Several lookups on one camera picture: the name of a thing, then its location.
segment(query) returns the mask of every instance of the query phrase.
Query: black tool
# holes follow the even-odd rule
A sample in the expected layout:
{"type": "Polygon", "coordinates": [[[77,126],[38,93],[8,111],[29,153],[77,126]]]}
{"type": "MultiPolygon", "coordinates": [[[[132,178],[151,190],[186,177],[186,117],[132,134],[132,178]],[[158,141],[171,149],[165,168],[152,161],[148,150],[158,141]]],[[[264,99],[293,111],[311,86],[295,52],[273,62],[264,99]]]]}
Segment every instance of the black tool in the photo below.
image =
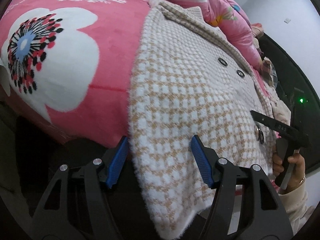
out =
{"type": "Polygon", "coordinates": [[[279,135],[288,141],[287,151],[282,164],[284,171],[281,172],[275,180],[275,184],[282,189],[287,188],[287,184],[293,170],[293,166],[288,162],[288,157],[292,156],[295,150],[298,150],[301,147],[307,148],[310,146],[309,136],[305,134],[302,129],[304,103],[303,98],[297,98],[297,101],[293,104],[290,126],[263,114],[250,111],[252,118],[256,122],[265,125],[271,130],[279,132],[279,135]]]}
{"type": "Polygon", "coordinates": [[[204,147],[195,135],[191,150],[201,177],[211,189],[217,189],[210,214],[199,240],[289,240],[292,228],[281,200],[262,168],[233,165],[204,147]],[[243,185],[238,230],[228,235],[236,185],[243,185]]]}
{"type": "Polygon", "coordinates": [[[108,149],[101,159],[94,159],[83,167],[61,165],[50,181],[33,216],[30,235],[33,240],[121,240],[113,216],[105,203],[100,184],[111,188],[116,184],[129,149],[127,137],[116,148],[108,149]],[[84,184],[87,211],[92,234],[75,228],[69,221],[69,183],[84,184]]]}

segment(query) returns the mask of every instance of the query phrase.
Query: pink comforter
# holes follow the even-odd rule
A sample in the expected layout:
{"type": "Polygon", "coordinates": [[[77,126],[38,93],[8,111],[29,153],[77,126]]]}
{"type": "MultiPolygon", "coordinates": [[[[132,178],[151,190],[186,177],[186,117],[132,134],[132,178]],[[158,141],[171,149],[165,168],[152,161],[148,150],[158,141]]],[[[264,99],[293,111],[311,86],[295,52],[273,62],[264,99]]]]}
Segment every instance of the pink comforter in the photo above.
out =
{"type": "MultiPolygon", "coordinates": [[[[0,21],[7,103],[61,143],[74,136],[113,147],[128,133],[127,91],[149,10],[147,0],[13,0],[0,21]]],[[[233,15],[217,23],[242,22],[250,34],[245,13],[233,15]]]]}
{"type": "Polygon", "coordinates": [[[252,41],[249,19],[240,6],[233,0],[168,0],[184,8],[199,6],[206,23],[219,27],[228,41],[244,56],[257,71],[261,58],[252,41]]]}

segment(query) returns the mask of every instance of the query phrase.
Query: sleeve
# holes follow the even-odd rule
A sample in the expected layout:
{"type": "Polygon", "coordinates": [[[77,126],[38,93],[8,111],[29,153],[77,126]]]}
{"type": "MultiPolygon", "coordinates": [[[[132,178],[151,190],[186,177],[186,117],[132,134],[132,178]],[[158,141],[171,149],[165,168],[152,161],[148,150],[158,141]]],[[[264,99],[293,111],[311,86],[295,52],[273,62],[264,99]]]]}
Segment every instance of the sleeve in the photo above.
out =
{"type": "Polygon", "coordinates": [[[300,187],[290,193],[282,194],[282,191],[279,191],[279,197],[289,216],[293,234],[296,234],[297,231],[305,224],[306,220],[314,210],[314,207],[306,207],[308,194],[305,191],[305,188],[306,184],[303,182],[300,187]]]}

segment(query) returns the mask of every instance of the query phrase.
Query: human hand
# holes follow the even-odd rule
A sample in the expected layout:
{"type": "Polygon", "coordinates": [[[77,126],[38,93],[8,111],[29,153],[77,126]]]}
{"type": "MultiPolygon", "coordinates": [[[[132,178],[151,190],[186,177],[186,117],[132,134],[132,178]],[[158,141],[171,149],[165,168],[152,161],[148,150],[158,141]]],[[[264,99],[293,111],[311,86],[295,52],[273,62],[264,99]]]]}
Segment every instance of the human hand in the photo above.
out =
{"type": "MultiPolygon", "coordinates": [[[[295,189],[297,189],[305,177],[306,165],[304,161],[304,157],[299,153],[300,150],[296,150],[295,153],[288,158],[289,163],[295,164],[293,172],[291,174],[291,178],[288,182],[286,193],[289,193],[295,189]]],[[[279,176],[281,172],[284,171],[284,167],[282,166],[282,159],[279,157],[276,146],[273,148],[273,156],[272,156],[272,166],[273,166],[273,175],[276,177],[279,176]]]]}

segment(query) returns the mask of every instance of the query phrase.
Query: coat button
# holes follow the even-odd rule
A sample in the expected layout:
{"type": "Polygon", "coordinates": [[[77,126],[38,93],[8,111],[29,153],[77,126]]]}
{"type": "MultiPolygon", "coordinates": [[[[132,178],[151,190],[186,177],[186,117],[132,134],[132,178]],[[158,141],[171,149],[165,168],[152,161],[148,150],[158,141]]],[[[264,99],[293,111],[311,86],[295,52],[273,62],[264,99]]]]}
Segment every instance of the coat button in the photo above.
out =
{"type": "Polygon", "coordinates": [[[263,134],[263,131],[261,131],[260,126],[257,124],[256,124],[255,135],[256,135],[257,141],[259,141],[261,144],[263,144],[264,143],[264,134],[263,134]]]}
{"type": "Polygon", "coordinates": [[[260,135],[259,135],[259,141],[261,144],[264,143],[264,135],[263,135],[263,131],[260,130],[260,135]]]}
{"type": "Polygon", "coordinates": [[[223,59],[223,58],[218,58],[218,61],[221,65],[223,65],[224,67],[228,66],[228,63],[223,59]]]}
{"type": "Polygon", "coordinates": [[[237,70],[237,74],[239,75],[239,77],[244,78],[244,73],[241,70],[237,70]]]}

